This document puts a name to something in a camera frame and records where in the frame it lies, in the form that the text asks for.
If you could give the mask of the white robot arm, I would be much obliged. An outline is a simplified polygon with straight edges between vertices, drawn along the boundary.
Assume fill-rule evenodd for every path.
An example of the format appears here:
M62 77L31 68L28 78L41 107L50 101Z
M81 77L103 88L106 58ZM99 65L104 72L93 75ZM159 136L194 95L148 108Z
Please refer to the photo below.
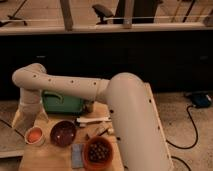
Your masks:
M132 73L111 79L54 76L39 63L16 70L19 111L39 112L41 92L53 91L97 101L108 107L125 171L172 171L173 163L152 94Z

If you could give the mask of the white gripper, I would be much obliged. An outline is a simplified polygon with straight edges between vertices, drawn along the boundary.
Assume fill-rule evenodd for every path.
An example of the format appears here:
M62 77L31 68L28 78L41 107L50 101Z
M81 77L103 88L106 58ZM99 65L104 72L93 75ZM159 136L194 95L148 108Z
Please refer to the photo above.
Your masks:
M42 103L26 104L20 102L12 121L12 128L21 134L25 134L29 128L34 126L37 118L43 119L46 122L49 121Z

